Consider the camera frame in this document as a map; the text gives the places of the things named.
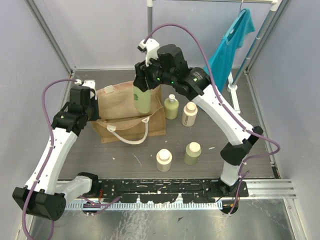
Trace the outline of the green pump dispenser bottle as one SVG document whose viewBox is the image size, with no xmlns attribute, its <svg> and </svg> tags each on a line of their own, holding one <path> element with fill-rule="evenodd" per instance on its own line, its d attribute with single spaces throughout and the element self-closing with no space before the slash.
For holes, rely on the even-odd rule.
<svg viewBox="0 0 320 240">
<path fill-rule="evenodd" d="M 147 114 L 151 109 L 150 90 L 142 91 L 138 87 L 133 87 L 133 100 L 136 110 L 141 114 Z"/>
</svg>

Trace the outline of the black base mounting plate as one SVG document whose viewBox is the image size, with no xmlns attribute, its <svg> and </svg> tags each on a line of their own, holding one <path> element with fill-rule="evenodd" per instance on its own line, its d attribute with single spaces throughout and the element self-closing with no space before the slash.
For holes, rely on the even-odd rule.
<svg viewBox="0 0 320 240">
<path fill-rule="evenodd" d="M 124 204 L 173 204 L 179 197 L 183 204 L 211 204 L 222 198 L 248 197 L 249 193 L 244 181 L 227 187 L 220 180 L 209 178 L 104 179 L 84 196 L 104 202 L 120 197 L 118 201 Z"/>
</svg>

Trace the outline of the tan canvas tote bag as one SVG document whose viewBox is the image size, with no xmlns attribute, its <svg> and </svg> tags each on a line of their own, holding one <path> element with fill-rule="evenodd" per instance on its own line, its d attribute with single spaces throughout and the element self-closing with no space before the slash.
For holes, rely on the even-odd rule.
<svg viewBox="0 0 320 240">
<path fill-rule="evenodd" d="M 100 119 L 92 126 L 102 143 L 122 141 L 139 145 L 147 137 L 166 134 L 161 87 L 151 91 L 150 112 L 140 113 L 134 104 L 132 81 L 109 85 L 96 91 Z"/>
</svg>

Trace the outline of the cream labelled tall bottle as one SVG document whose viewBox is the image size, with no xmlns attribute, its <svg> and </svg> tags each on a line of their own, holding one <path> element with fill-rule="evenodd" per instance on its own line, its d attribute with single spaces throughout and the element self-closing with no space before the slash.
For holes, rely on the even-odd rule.
<svg viewBox="0 0 320 240">
<path fill-rule="evenodd" d="M 188 102 L 183 108 L 181 123 L 185 127 L 192 127 L 195 124 L 197 113 L 197 105 L 192 101 Z"/>
</svg>

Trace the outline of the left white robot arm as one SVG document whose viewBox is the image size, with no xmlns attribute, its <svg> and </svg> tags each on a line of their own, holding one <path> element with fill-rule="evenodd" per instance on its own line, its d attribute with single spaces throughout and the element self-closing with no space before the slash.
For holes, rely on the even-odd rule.
<svg viewBox="0 0 320 240">
<path fill-rule="evenodd" d="M 70 182 L 58 186 L 57 181 L 66 157 L 87 122 L 99 119 L 98 97 L 94 80 L 70 89 L 69 101 L 54 116 L 53 137 L 48 140 L 41 159 L 24 187 L 16 187 L 12 197 L 22 209 L 37 175 L 39 182 L 31 193 L 26 213 L 29 215 L 58 220 L 68 203 L 86 195 L 95 198 L 100 193 L 96 174 L 81 172 Z"/>
</svg>

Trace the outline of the cream short bottle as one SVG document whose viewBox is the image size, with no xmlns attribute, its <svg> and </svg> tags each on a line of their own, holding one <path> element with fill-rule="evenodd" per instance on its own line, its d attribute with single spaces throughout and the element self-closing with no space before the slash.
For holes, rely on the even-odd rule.
<svg viewBox="0 0 320 240">
<path fill-rule="evenodd" d="M 156 166 L 157 169 L 161 172 L 167 172 L 170 170 L 172 165 L 173 156 L 168 149 L 161 149 L 156 154 Z"/>
</svg>

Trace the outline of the teal t-shirt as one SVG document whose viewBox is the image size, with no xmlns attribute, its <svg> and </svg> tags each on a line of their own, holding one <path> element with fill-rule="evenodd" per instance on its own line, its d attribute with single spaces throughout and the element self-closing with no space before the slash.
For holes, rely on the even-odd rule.
<svg viewBox="0 0 320 240">
<path fill-rule="evenodd" d="M 236 51 L 242 48 L 245 37 L 254 32 L 255 26 L 251 11 L 248 8 L 241 10 L 216 49 L 208 60 L 215 85 L 221 92 L 232 70 Z"/>
</svg>

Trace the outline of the metal clothes rack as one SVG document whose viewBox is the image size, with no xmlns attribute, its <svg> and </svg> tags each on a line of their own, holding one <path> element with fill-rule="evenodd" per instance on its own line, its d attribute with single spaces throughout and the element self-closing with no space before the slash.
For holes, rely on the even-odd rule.
<svg viewBox="0 0 320 240">
<path fill-rule="evenodd" d="M 281 3 L 280 0 L 226 0 L 226 2 L 239 2 L 239 11 L 242 11 L 242 7 L 244 3 L 262 3 L 262 4 L 271 4 L 271 8 L 269 11 L 269 15 L 265 17 L 265 20 L 261 26 L 261 29 L 259 31 L 259 33 L 257 34 L 255 40 L 252 43 L 252 47 L 250 48 L 250 50 L 248 51 L 248 54 L 253 51 L 253 47 L 254 45 L 257 43 L 258 41 L 258 36 L 262 35 L 263 30 L 266 30 L 266 24 L 269 17 L 275 13 L 275 11 L 277 11 L 279 4 Z M 152 37 L 153 34 L 153 6 L 154 6 L 154 1 L 153 0 L 146 0 L 146 6 L 147 6 L 147 28 L 148 28 L 148 35 L 150 35 Z M 241 110 L 240 110 L 240 105 L 239 105 L 239 100 L 238 100 L 238 96 L 237 96 L 237 89 L 238 86 L 236 85 L 236 81 L 233 78 L 233 74 L 230 72 L 229 76 L 228 76 L 228 85 L 226 87 L 227 91 L 230 94 L 231 97 L 231 102 L 233 105 L 234 110 L 240 114 Z"/>
</svg>

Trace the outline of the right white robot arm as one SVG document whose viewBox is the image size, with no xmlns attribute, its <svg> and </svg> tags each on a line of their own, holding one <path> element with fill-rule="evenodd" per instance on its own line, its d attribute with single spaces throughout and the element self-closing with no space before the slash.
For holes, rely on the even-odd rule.
<svg viewBox="0 0 320 240">
<path fill-rule="evenodd" d="M 243 120 L 215 92 L 217 88 L 204 69 L 189 67 L 180 47 L 141 42 L 137 48 L 145 53 L 145 60 L 134 66 L 133 100 L 136 110 L 142 114 L 150 112 L 151 90 L 159 85 L 172 86 L 178 94 L 204 110 L 228 139 L 220 152 L 224 163 L 218 182 L 220 193 L 231 197 L 237 191 L 241 163 L 257 142 L 256 134 L 263 133 L 262 128 Z"/>
</svg>

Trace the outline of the olive green bottle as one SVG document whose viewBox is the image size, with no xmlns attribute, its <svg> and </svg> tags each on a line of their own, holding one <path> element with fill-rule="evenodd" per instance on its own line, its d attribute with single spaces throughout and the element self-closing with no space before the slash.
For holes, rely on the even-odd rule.
<svg viewBox="0 0 320 240">
<path fill-rule="evenodd" d="M 202 149 L 199 143 L 191 142 L 185 148 L 184 162 L 187 165 L 195 165 L 200 158 Z"/>
</svg>

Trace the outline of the green bottle white cap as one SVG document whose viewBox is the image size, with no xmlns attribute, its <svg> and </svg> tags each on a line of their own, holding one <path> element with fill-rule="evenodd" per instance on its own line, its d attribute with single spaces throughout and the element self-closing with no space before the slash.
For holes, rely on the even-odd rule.
<svg viewBox="0 0 320 240">
<path fill-rule="evenodd" d="M 174 120 L 178 116 L 179 101 L 174 94 L 170 94 L 168 98 L 164 100 L 163 106 L 167 120 Z"/>
</svg>

